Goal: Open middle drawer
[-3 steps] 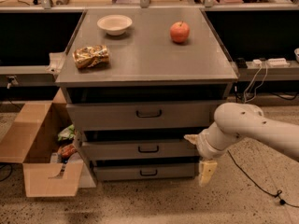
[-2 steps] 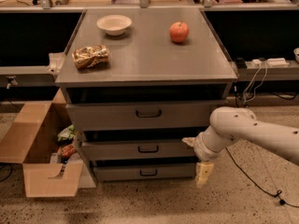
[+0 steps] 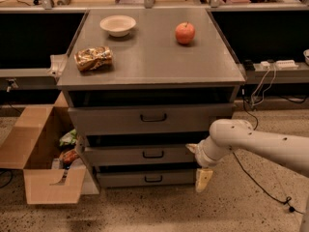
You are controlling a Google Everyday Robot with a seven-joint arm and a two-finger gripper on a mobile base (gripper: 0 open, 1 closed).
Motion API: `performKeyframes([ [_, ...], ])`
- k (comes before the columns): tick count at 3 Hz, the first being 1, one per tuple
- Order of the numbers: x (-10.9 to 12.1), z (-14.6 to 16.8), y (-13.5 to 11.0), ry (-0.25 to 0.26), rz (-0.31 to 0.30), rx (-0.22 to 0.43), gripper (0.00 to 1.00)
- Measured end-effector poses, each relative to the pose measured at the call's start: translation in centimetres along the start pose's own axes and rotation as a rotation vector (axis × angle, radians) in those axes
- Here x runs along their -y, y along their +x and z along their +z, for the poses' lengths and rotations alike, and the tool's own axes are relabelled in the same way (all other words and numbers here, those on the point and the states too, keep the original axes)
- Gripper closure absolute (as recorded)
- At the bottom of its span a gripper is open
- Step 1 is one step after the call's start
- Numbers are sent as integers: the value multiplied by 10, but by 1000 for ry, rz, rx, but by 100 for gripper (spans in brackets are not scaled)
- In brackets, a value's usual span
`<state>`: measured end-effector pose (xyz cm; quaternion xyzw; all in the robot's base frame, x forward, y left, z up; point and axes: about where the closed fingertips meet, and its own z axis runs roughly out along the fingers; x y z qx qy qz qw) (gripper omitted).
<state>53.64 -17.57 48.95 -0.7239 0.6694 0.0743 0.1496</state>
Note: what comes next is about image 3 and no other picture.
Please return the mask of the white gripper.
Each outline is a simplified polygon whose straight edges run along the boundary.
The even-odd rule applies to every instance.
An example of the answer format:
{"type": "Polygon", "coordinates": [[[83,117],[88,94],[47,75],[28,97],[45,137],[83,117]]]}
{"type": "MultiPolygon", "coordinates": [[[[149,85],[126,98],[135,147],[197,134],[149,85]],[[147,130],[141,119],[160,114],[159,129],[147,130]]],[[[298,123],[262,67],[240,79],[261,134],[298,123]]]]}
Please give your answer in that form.
{"type": "Polygon", "coordinates": [[[193,154],[198,164],[203,168],[196,170],[195,190],[202,192],[208,185],[213,171],[210,167],[215,167],[226,155],[224,147],[219,147],[209,136],[198,144],[189,143],[185,147],[193,154]]]}

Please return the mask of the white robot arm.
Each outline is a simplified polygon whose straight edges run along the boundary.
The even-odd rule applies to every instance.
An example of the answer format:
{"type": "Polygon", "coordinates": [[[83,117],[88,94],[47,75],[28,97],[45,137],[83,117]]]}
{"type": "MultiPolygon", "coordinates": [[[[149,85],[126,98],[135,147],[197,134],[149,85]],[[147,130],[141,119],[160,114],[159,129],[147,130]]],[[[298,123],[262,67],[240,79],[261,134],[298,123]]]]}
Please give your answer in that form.
{"type": "Polygon", "coordinates": [[[249,151],[309,177],[308,137],[253,130],[248,121],[235,119],[214,121],[209,133],[209,136],[199,143],[185,145],[200,165],[196,173],[197,192],[206,188],[211,168],[237,149],[249,151]]]}

